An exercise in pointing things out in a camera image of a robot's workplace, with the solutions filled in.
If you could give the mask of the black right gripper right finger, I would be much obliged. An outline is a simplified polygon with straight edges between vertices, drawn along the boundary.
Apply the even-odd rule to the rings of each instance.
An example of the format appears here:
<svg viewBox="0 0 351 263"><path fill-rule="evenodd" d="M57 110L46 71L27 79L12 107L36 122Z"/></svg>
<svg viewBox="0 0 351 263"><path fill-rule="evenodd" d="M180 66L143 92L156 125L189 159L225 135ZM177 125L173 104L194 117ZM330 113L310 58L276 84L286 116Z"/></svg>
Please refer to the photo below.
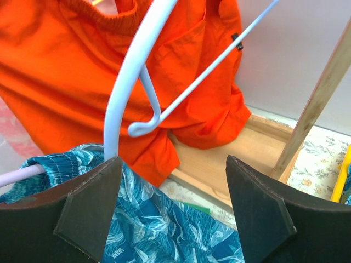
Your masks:
<svg viewBox="0 0 351 263"><path fill-rule="evenodd" d="M226 175L245 262L350 262L350 206L301 192L234 156Z"/></svg>

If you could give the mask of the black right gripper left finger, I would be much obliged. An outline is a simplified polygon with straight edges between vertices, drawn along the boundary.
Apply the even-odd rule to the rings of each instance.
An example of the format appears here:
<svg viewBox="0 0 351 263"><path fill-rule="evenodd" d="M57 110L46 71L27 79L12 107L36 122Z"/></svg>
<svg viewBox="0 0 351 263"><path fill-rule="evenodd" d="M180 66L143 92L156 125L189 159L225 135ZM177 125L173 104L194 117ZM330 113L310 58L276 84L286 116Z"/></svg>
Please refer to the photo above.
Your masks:
<svg viewBox="0 0 351 263"><path fill-rule="evenodd" d="M1 204L1 262L101 262L122 178L119 157Z"/></svg>

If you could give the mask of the dark blue shark shorts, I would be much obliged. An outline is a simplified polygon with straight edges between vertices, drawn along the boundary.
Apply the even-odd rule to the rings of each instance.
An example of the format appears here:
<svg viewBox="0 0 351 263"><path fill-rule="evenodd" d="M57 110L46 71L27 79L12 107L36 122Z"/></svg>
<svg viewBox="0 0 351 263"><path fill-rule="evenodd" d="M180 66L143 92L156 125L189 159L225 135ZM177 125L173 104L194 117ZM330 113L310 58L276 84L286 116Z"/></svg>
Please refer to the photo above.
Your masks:
<svg viewBox="0 0 351 263"><path fill-rule="evenodd" d="M14 203L80 176L104 160L99 144L28 159L44 173L16 182L1 195ZM126 164L103 262L243 262L239 234L210 215L168 198Z"/></svg>

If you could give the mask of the lilac hanger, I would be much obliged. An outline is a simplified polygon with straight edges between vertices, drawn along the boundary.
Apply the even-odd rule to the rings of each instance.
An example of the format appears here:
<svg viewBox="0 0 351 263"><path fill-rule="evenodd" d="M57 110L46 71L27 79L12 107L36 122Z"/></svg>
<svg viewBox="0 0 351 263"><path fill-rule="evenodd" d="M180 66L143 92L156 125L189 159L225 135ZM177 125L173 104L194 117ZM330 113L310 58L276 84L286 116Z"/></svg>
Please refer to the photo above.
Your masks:
<svg viewBox="0 0 351 263"><path fill-rule="evenodd" d="M45 172L45 169L39 165L30 165L28 167L24 167L18 170L13 170L8 173L2 174L0 177L0 187L4 187L7 185L10 185L12 183L15 183L17 181L39 175Z"/></svg>

